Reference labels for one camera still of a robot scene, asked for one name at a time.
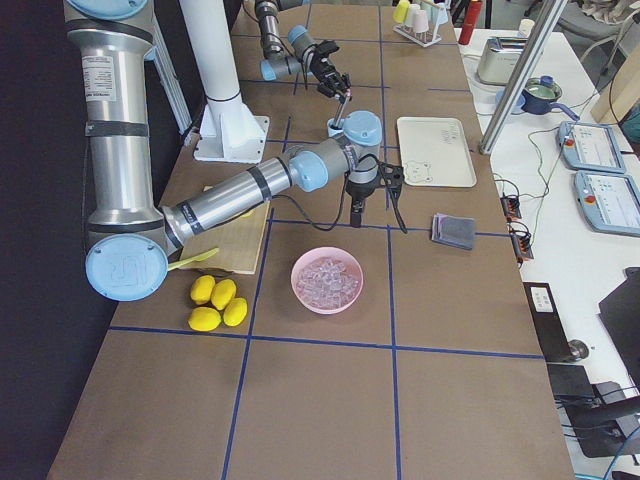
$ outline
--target brown table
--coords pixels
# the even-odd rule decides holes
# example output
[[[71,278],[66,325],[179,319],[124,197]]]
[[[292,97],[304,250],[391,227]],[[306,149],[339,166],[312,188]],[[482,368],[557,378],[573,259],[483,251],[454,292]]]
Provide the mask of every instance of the brown table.
[[[480,128],[451,26],[425,50],[391,31],[391,12],[313,5],[282,14],[280,31],[301,23],[338,40],[351,109],[383,119],[388,161],[399,116],[459,118],[473,150]],[[241,15],[233,35],[244,100],[272,119],[265,158],[323,139],[334,102],[293,81],[261,82],[255,25]],[[191,154],[183,149],[164,203],[244,168]],[[406,235],[383,192],[364,228],[330,233],[272,202],[258,272],[235,277],[251,307],[237,328],[189,330],[189,271],[120,304],[49,477],[573,478],[489,159],[473,162],[471,189],[405,187]],[[339,183],[290,193],[328,222]],[[476,218],[476,248],[432,243],[436,212]],[[364,270],[361,297],[334,316],[306,310],[289,286],[295,260],[322,245]]]

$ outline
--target saucepan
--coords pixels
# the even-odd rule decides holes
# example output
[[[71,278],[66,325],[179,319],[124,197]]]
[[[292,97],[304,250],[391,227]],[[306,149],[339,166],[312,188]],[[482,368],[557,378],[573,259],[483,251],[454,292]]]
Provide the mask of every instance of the saucepan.
[[[524,105],[522,110],[533,113],[534,115],[544,115],[549,113],[553,108],[559,108],[566,113],[571,120],[578,121],[580,117],[569,107],[557,100],[562,96],[560,85],[553,81],[548,75],[540,78],[530,78],[522,91],[524,95]]]

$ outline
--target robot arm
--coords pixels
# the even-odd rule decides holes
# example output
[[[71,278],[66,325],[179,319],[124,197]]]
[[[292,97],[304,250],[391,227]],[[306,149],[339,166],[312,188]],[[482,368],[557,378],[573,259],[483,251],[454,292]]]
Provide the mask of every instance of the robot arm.
[[[262,162],[175,207],[164,207],[168,253],[182,248],[194,235],[294,185],[312,192],[344,173],[360,175],[363,167],[359,159],[368,154],[377,156],[381,141],[378,117],[370,112],[353,112],[344,121],[343,133],[299,150],[291,159],[276,157]]]
[[[340,103],[331,122],[338,130],[347,103],[351,100],[351,82],[348,74],[341,74],[329,59],[340,47],[332,41],[316,42],[302,25],[291,29],[288,40],[294,49],[294,56],[286,55],[278,31],[278,12],[299,7],[308,0],[256,0],[255,13],[260,26],[260,36],[264,60],[260,63],[262,77],[267,81],[284,78],[302,72],[305,87],[307,72],[318,80],[318,92]]]
[[[150,295],[167,275],[167,256],[190,237],[294,185],[311,192],[349,172],[350,182],[363,186],[357,189],[362,205],[376,188],[378,169],[360,159],[369,156],[370,162],[377,156],[380,120],[370,112],[353,112],[342,122],[342,130],[324,142],[291,158],[262,162],[175,207],[164,207],[161,213],[151,193],[143,68],[152,48],[153,4],[98,3],[66,0],[64,7],[68,36],[82,53],[86,135],[96,184],[97,209],[88,219],[86,271],[102,295],[125,301]],[[299,37],[307,40],[308,52],[309,39],[304,34]],[[318,62],[309,59],[309,68],[325,75],[329,88],[341,91],[342,76],[334,75],[330,62]]]

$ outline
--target white chair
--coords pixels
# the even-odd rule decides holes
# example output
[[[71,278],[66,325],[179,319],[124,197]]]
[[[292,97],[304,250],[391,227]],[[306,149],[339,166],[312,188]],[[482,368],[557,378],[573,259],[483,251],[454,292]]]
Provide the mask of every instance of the white chair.
[[[614,42],[609,61],[602,69],[603,72],[606,72],[613,63],[613,57],[618,51],[620,40],[622,40],[625,33],[627,33],[629,27],[631,27],[634,16],[640,13],[640,1],[632,3],[629,8],[631,8],[632,12],[622,23],[608,25],[586,15],[577,3],[572,2],[569,3],[562,12],[562,16],[558,20],[558,26],[562,28],[562,30],[567,30],[580,37],[593,40],[594,43],[587,48],[580,57],[580,62],[583,62],[595,47],[607,42]]]

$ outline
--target lemon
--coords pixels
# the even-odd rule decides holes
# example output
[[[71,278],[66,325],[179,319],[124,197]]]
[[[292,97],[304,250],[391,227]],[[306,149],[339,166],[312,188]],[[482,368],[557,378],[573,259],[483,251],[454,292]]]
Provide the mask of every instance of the lemon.
[[[210,332],[220,325],[220,313],[211,307],[196,307],[189,316],[189,326],[198,332]]]
[[[211,293],[211,303],[218,310],[224,310],[229,302],[236,296],[236,282],[230,278],[225,278],[221,282],[218,282],[213,287],[213,293]]]
[[[191,285],[191,300],[196,305],[204,305],[211,299],[211,292],[215,284],[216,280],[211,275],[196,278],[196,281]]]
[[[237,327],[247,316],[247,300],[242,297],[234,298],[229,302],[222,314],[222,320],[228,327]]]

